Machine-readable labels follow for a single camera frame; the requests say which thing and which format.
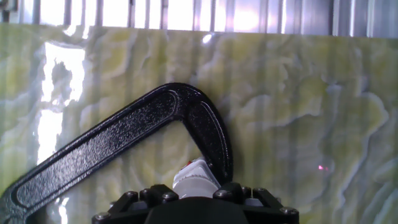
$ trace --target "screw head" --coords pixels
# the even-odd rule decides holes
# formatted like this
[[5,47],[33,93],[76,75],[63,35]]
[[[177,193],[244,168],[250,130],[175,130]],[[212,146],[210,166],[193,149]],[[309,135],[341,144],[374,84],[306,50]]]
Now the screw head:
[[170,202],[173,200],[178,199],[178,195],[174,192],[166,192],[162,195],[162,198],[166,201],[166,202]]
[[132,191],[126,192],[126,195],[129,197],[133,196],[134,194],[135,194],[135,192],[132,192]]
[[242,191],[243,191],[243,195],[245,197],[251,197],[251,188],[250,187],[243,186]]
[[214,197],[215,198],[220,198],[220,199],[228,198],[230,196],[232,196],[232,193],[227,191],[227,190],[217,190],[214,193]]
[[292,208],[292,207],[283,207],[280,209],[280,211],[286,215],[295,215],[299,212],[299,211],[297,211],[297,209]]
[[253,189],[255,191],[266,191],[266,189],[262,188],[262,187],[256,187],[255,189]]
[[97,220],[104,220],[106,218],[109,218],[111,214],[109,212],[99,212],[98,214],[95,215],[95,218]]

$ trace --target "corrugated metal wall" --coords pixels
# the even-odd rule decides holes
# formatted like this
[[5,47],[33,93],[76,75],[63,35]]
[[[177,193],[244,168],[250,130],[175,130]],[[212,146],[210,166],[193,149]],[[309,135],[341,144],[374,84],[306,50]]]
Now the corrugated metal wall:
[[8,1],[3,22],[398,38],[397,0]]

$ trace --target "white object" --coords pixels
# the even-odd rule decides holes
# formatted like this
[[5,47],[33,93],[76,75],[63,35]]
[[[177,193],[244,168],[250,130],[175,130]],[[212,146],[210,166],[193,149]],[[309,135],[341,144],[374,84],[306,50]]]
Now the white object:
[[173,182],[173,191],[180,198],[212,198],[220,187],[203,157],[189,162],[175,175]]

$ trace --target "curved black arm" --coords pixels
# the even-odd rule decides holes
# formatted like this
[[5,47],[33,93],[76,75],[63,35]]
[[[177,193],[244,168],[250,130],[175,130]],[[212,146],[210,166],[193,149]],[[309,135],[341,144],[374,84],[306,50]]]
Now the curved black arm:
[[161,127],[179,120],[221,185],[232,181],[228,133],[213,103],[183,83],[162,85],[58,150],[0,198],[0,223],[24,223],[39,208]]

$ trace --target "black bolt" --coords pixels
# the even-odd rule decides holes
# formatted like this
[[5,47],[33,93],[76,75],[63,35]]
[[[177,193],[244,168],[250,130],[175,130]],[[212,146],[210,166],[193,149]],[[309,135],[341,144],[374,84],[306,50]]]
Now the black bolt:
[[132,202],[138,202],[138,193],[135,191],[128,191],[124,193]]
[[178,200],[178,195],[174,192],[166,192],[162,195],[163,203],[172,202]]
[[250,187],[242,187],[243,195],[246,198],[251,198],[251,188]]
[[149,189],[144,189],[139,192],[139,200],[145,200],[146,195],[148,194]]
[[280,211],[286,215],[295,215],[299,212],[299,211],[297,211],[297,209],[292,208],[292,207],[283,207],[280,209]]
[[232,196],[232,193],[227,190],[217,190],[213,194],[213,198],[232,201],[233,196]]
[[97,220],[104,220],[107,219],[111,216],[109,212],[99,212],[98,214],[95,215],[95,218]]

